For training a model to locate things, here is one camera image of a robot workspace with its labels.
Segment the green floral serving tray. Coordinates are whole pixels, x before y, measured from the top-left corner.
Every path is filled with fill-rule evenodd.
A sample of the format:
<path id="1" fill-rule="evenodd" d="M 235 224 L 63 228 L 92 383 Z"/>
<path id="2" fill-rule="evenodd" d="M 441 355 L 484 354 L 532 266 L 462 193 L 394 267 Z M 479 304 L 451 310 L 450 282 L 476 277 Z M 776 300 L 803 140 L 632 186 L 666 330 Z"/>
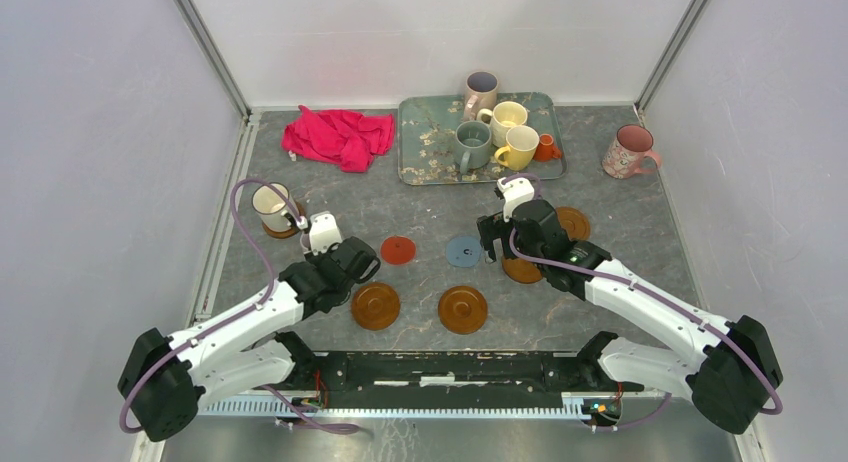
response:
<path id="1" fill-rule="evenodd" d="M 563 138 L 550 96 L 543 92 L 502 92 L 499 103 L 517 102 L 528 111 L 528 125 L 541 135 L 550 135 L 557 149 Z M 462 122 L 464 97 L 438 95 L 410 97 L 399 105 L 397 118 L 400 179 L 413 186 L 494 182 L 512 173 L 495 160 L 466 175 L 459 173 L 451 143 Z"/>

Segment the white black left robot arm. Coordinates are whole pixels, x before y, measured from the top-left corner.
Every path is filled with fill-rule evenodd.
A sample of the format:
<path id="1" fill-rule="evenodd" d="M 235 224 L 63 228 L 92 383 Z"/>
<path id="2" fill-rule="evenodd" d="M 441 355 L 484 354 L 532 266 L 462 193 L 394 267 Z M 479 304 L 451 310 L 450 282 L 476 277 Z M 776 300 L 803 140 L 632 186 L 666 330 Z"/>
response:
<path id="1" fill-rule="evenodd" d="M 212 319 L 170 335 L 157 328 L 142 333 L 117 384 L 124 398 L 120 428 L 163 441 L 201 409 L 248 389 L 306 387 L 313 361 L 269 335 L 344 304 L 379 268 L 374 249 L 348 237 L 289 265 L 271 285 Z"/>

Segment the blue round coaster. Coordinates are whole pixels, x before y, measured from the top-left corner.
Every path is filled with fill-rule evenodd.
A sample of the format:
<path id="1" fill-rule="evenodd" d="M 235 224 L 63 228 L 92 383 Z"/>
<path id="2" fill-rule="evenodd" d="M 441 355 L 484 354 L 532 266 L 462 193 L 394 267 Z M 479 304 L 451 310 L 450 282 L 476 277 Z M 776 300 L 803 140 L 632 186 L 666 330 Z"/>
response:
<path id="1" fill-rule="evenodd" d="M 482 246 L 479 239 L 470 235 L 452 238 L 445 248 L 447 262 L 459 268 L 472 268 L 476 266 L 481 255 Z"/>

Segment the glossy wooden ridged coaster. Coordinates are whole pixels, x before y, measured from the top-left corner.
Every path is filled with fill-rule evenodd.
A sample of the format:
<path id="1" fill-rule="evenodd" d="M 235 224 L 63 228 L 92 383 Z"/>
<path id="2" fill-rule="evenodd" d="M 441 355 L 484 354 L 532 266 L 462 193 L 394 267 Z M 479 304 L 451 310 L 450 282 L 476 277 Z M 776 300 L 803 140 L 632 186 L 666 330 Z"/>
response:
<path id="1" fill-rule="evenodd" d="M 351 302 L 354 321 L 363 329 L 379 331 L 391 326 L 400 313 L 400 298 L 388 284 L 373 282 L 362 286 Z"/>

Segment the red round coaster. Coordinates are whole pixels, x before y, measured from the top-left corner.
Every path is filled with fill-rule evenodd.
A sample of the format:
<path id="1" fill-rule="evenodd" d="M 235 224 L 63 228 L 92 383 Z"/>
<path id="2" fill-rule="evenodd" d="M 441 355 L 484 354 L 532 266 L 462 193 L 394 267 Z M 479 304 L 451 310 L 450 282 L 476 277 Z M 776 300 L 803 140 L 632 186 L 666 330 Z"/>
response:
<path id="1" fill-rule="evenodd" d="M 416 255 L 416 244 L 404 236 L 390 236 L 380 247 L 382 259 L 392 265 L 403 265 L 411 262 Z"/>

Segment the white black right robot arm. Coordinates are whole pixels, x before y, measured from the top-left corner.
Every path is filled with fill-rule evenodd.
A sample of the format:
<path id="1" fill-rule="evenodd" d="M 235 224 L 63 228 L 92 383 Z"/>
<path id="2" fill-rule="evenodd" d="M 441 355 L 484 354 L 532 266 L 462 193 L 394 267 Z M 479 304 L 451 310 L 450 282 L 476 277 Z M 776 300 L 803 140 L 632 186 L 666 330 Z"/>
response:
<path id="1" fill-rule="evenodd" d="M 688 304 L 638 277 L 608 251 L 571 238 L 553 206 L 534 199 L 476 221 L 489 257 L 500 241 L 507 258 L 538 268 L 555 289 L 609 310 L 663 343 L 635 344 L 620 336 L 577 364 L 580 382 L 602 390 L 633 382 L 691 402 L 708 421 L 744 433 L 760 414 L 784 404 L 784 377 L 766 327 L 743 315 L 736 321 Z"/>

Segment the white mug black handle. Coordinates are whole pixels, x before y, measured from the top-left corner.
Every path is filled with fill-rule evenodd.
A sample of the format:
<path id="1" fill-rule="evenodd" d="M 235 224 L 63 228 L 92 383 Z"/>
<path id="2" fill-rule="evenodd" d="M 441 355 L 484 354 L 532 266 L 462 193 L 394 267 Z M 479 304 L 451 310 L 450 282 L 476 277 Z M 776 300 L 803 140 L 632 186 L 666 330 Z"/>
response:
<path id="1" fill-rule="evenodd" d="M 267 185 L 257 188 L 252 195 L 252 207 L 260 217 L 263 227 L 273 233 L 297 230 L 296 216 L 285 200 Z"/>

